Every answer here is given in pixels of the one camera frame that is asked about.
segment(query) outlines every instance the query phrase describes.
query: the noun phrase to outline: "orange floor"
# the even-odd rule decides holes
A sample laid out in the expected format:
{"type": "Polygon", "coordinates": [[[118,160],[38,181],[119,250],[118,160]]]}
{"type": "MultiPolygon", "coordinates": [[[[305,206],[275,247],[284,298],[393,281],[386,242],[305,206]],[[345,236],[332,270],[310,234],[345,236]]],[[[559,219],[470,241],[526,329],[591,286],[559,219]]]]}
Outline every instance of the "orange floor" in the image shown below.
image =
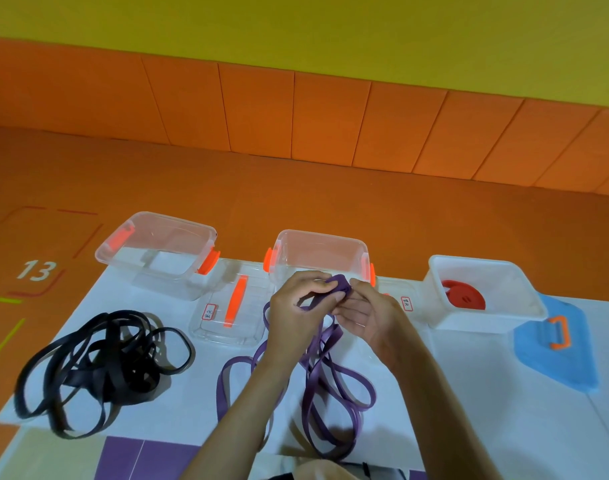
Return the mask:
{"type": "Polygon", "coordinates": [[[212,225],[224,257],[259,261],[302,229],[362,239],[381,276],[422,279],[438,253],[507,259],[542,292],[609,300],[608,196],[0,128],[0,408],[139,210],[212,225]]]}

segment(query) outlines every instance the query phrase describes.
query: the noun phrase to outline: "right hand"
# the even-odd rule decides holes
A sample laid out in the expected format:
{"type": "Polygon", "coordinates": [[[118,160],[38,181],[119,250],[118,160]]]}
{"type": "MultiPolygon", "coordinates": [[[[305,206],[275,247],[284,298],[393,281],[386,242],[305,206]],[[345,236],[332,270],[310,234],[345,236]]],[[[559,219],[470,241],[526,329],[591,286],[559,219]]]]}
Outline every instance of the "right hand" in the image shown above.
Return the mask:
{"type": "Polygon", "coordinates": [[[351,278],[353,291],[332,314],[338,323],[361,337],[389,370],[396,368],[401,352],[426,348],[406,313],[391,296],[378,293],[369,283],[351,278]]]}

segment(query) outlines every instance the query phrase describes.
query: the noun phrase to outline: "orange wall padding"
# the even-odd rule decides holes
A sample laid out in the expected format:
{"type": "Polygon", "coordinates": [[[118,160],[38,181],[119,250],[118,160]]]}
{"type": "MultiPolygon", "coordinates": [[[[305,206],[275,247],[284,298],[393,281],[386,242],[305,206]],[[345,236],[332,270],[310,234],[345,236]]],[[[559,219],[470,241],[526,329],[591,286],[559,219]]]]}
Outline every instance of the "orange wall padding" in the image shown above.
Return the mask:
{"type": "Polygon", "coordinates": [[[609,194],[609,108],[0,39],[0,126],[609,194]]]}

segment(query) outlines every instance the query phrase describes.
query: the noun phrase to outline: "plastic storage box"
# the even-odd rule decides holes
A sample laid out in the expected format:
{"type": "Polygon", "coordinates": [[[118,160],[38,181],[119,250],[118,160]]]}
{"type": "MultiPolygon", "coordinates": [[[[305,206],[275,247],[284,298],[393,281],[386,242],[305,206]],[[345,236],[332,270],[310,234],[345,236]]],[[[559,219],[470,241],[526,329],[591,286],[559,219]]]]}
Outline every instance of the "plastic storage box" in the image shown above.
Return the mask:
{"type": "Polygon", "coordinates": [[[422,315],[433,328],[506,333],[529,320],[547,318],[547,309],[522,270],[509,261],[431,256],[422,285],[422,315]],[[466,283],[479,291],[484,310],[449,302],[443,282],[466,283]]]}
{"type": "Polygon", "coordinates": [[[96,259],[120,270],[134,286],[195,300],[209,286],[207,274],[220,253],[211,226],[138,212],[96,250],[96,259]]]}
{"type": "Polygon", "coordinates": [[[189,334],[221,344],[257,345],[272,291],[260,263],[220,259],[210,273],[208,291],[197,300],[189,334]]]}
{"type": "Polygon", "coordinates": [[[347,279],[375,284],[375,270],[364,242],[316,232],[282,231],[265,256],[264,270],[269,272],[271,282],[278,289],[293,273],[307,269],[341,273],[347,279]]]}

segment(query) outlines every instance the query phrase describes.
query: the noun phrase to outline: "handwritten label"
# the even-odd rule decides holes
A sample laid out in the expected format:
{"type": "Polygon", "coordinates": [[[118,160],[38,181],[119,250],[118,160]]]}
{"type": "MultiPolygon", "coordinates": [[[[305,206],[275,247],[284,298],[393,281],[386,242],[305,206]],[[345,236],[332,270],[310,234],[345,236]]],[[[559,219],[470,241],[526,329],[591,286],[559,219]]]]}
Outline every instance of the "handwritten label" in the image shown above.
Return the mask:
{"type": "Polygon", "coordinates": [[[207,303],[204,307],[204,312],[202,313],[202,320],[210,321],[213,320],[213,316],[215,315],[215,309],[217,305],[213,303],[207,303]]]}
{"type": "Polygon", "coordinates": [[[402,307],[404,308],[405,312],[413,311],[413,305],[411,304],[411,298],[409,298],[408,296],[402,296],[402,297],[400,297],[400,301],[402,302],[402,307]]]}

